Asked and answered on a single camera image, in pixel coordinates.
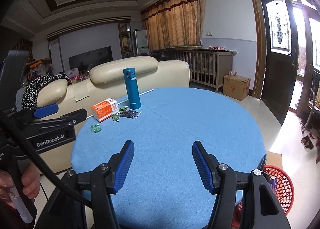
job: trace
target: round table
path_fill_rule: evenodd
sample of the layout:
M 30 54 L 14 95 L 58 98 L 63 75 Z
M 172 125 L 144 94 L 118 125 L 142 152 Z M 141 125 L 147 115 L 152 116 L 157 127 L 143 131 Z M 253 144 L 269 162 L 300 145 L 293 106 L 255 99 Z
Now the round table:
M 208 90 L 161 88 L 140 100 L 137 119 L 109 118 L 99 133 L 90 132 L 98 122 L 89 118 L 77 136 L 72 167 L 91 171 L 130 139 L 134 157 L 123 188 L 112 195 L 119 223 L 130 229 L 201 229 L 215 196 L 202 184 L 192 144 L 200 140 L 220 163 L 250 173 L 266 153 L 259 127 L 239 104 Z M 241 198 L 237 192 L 237 202 Z

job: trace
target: television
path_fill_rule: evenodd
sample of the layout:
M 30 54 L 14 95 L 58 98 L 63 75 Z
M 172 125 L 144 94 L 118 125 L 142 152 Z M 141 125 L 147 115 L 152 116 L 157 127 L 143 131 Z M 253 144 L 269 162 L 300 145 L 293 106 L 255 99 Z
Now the television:
M 78 68 L 79 72 L 85 72 L 89 65 L 97 66 L 113 61 L 111 46 L 84 52 L 69 58 L 70 69 Z

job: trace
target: metal chair leg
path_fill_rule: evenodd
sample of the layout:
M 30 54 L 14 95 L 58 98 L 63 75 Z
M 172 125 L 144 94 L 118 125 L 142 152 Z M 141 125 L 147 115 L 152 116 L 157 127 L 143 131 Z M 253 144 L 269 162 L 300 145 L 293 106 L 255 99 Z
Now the metal chair leg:
M 310 111 L 310 113 L 309 113 L 309 117 L 308 117 L 308 120 L 307 120 L 306 124 L 301 126 L 301 132 L 302 132 L 302 133 L 303 133 L 303 132 L 306 130 L 306 128 L 308 127 L 309 122 L 310 122 L 310 119 L 311 119 L 311 115 L 313 114 L 313 110 L 314 110 L 315 105 L 316 105 L 316 94 L 315 94 L 315 92 L 313 91 L 312 88 L 310 88 L 310 90 L 311 90 L 312 95 L 313 95 L 313 103 L 312 103 L 312 108 L 311 108 L 311 111 Z

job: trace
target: metal screw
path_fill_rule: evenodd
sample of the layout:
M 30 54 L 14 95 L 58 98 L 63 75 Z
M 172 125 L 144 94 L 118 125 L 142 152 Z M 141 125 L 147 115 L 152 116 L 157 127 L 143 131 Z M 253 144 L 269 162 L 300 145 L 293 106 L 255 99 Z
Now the metal screw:
M 220 164 L 219 168 L 222 170 L 227 170 L 228 169 L 228 165 L 227 164 Z
M 106 164 L 106 163 L 103 163 L 103 164 L 100 165 L 100 168 L 101 168 L 102 170 L 106 170 L 106 169 L 109 168 L 109 165 Z
M 67 176 L 73 176 L 75 172 L 73 170 L 68 170 L 67 171 Z
M 261 175 L 261 171 L 259 169 L 255 169 L 253 171 L 253 173 L 256 175 L 256 176 L 260 176 Z

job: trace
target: orange and white box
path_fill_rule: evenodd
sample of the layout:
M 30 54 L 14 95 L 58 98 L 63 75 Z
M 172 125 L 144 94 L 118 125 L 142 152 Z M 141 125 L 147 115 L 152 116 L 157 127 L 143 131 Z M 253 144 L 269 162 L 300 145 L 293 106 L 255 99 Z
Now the orange and white box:
M 92 114 L 98 122 L 102 122 L 109 118 L 112 114 L 119 111 L 118 103 L 116 100 L 108 98 L 91 106 Z

